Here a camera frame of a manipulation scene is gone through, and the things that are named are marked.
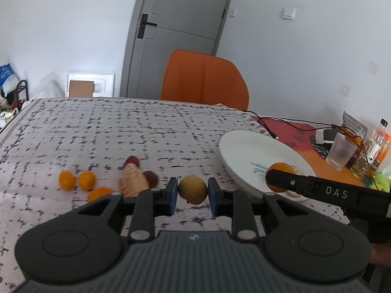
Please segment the person's right hand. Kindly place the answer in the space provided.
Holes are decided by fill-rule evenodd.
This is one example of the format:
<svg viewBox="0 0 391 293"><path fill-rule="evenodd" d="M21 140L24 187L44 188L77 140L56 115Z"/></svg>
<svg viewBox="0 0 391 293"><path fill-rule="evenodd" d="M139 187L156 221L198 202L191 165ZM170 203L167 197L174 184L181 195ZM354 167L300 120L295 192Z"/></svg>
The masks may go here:
<svg viewBox="0 0 391 293"><path fill-rule="evenodd" d="M391 266L391 243L372 243L370 263L373 265Z"/></svg>

